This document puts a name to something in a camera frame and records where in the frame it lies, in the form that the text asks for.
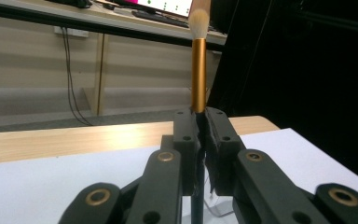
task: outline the screw hole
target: screw hole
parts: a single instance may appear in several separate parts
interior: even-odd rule
[[[159,222],[159,213],[157,212],[148,212],[144,215],[145,224],[156,224]]]
[[[339,199],[344,200],[344,201],[351,201],[351,196],[349,196],[346,193],[343,192],[336,192],[336,195]]]
[[[328,191],[328,194],[338,203],[342,203],[350,207],[358,205],[358,199],[356,196],[345,189],[332,188]]]
[[[159,161],[171,161],[173,160],[173,157],[171,152],[161,152],[157,155]]]
[[[311,223],[310,217],[302,212],[294,212],[292,214],[292,217],[295,220],[295,222],[300,223],[300,224],[310,224]]]
[[[110,191],[108,189],[95,189],[86,196],[86,204],[98,206],[109,200]]]
[[[249,161],[262,161],[263,160],[263,157],[260,154],[255,153],[255,152],[246,153],[246,158]]]

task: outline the cylindrical rod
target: cylindrical rod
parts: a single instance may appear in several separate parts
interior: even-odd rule
[[[206,105],[206,40],[193,40],[191,108],[202,113]]]
[[[203,202],[204,202],[204,181],[205,181],[205,132],[206,117],[205,112],[196,113],[196,122],[199,127],[198,138],[200,140],[200,150],[197,152],[196,168],[196,192],[191,196],[191,224],[203,223]]]

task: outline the desk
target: desk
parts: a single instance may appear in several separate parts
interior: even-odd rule
[[[255,133],[242,137],[245,145],[265,150],[300,188],[314,192],[319,184],[333,182],[358,191],[357,175],[293,131],[279,130],[262,117],[230,121],[237,134]],[[146,146],[159,145],[163,134],[172,134],[172,122],[0,133],[0,162],[16,161],[0,163],[0,223],[57,223],[62,211],[86,186],[112,181],[120,188],[126,186],[145,168],[147,155],[140,154],[156,150]],[[143,148],[135,149],[135,153],[112,151],[133,147]],[[59,157],[79,153],[90,154]],[[128,153],[132,162],[121,162],[127,161],[128,157],[122,156]],[[20,161],[44,157],[59,158]],[[123,175],[123,170],[135,174]],[[218,200],[211,199],[207,191],[206,195],[208,200]],[[231,221],[224,223],[236,223],[235,216],[229,218]]]
[[[187,28],[121,15],[94,2],[91,8],[77,8],[45,0],[0,0],[0,17],[188,47],[192,41]],[[209,32],[206,40],[208,49],[222,49],[226,36]]]
[[[238,135],[279,130],[254,116],[230,119]],[[173,122],[0,133],[0,162],[157,146]]]

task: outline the wooden table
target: wooden table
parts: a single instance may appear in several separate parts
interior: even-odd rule
[[[260,116],[230,121],[238,135],[279,130]],[[172,133],[172,121],[0,133],[0,162],[157,146]]]

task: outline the power outlet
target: power outlet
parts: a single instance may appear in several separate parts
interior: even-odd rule
[[[68,35],[74,35],[74,36],[81,36],[81,37],[89,37],[89,31],[82,31],[82,30],[76,30],[67,28]],[[62,35],[62,29],[59,26],[54,26],[54,33]]]

